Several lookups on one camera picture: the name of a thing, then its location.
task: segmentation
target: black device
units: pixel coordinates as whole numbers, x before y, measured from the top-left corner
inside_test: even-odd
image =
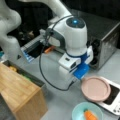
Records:
[[[119,94],[120,91],[119,88],[116,88],[113,85],[110,85],[110,87],[111,87],[111,94],[108,97],[108,99],[104,101],[104,103],[107,105],[111,105],[113,103],[113,101],[115,100],[116,96]]]
[[[90,66],[98,69],[116,51],[119,39],[120,22],[93,14],[71,10],[71,13],[86,22],[88,29],[88,46],[93,46],[94,59]]]

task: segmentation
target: pink plate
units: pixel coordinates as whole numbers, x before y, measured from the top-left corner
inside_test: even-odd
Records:
[[[100,77],[88,77],[84,78],[81,85],[84,96],[92,102],[105,101],[110,93],[110,85]]]

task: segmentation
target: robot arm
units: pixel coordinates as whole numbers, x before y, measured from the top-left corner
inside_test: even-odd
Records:
[[[48,27],[46,34],[52,31],[49,43],[65,49],[59,60],[60,71],[73,74],[81,79],[88,72],[88,64],[93,59],[92,47],[87,48],[87,27],[82,19],[74,17],[60,0],[19,0],[22,2],[42,2],[48,5],[61,19],[57,24]]]

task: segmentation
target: black cable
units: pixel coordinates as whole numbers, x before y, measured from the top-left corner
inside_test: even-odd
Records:
[[[51,34],[50,34],[48,37],[46,37],[46,40],[45,40],[45,41],[46,41],[46,44],[43,46],[43,48],[42,48],[42,50],[41,50],[41,53],[40,53],[40,57],[39,57],[39,69],[40,69],[40,72],[41,72],[41,74],[42,74],[42,77],[45,79],[45,81],[46,81],[49,85],[51,85],[53,88],[55,88],[55,89],[57,89],[57,90],[60,90],[60,91],[68,91],[69,88],[74,84],[74,82],[72,81],[72,82],[69,84],[69,86],[68,86],[67,89],[61,89],[61,88],[58,88],[58,87],[54,86],[52,83],[50,83],[50,82],[46,79],[46,77],[45,77],[44,74],[43,74],[42,67],[41,67],[41,61],[42,61],[41,58],[42,58],[42,53],[44,52],[45,46],[48,44],[48,41],[49,41],[50,37],[51,37],[52,34],[53,34],[53,29],[55,28],[55,26],[56,26],[60,21],[62,21],[63,19],[65,19],[65,18],[67,18],[67,17],[71,17],[71,16],[73,16],[73,15],[69,15],[69,16],[63,17],[63,18],[61,18],[60,20],[58,20],[58,21],[53,25],[53,27],[52,27],[52,29],[51,29]]]

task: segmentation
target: wooden board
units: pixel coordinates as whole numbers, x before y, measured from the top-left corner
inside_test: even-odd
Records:
[[[0,92],[17,120],[33,120],[27,117],[28,114],[33,116],[31,118],[34,120],[39,120],[47,111],[41,88],[1,63]]]

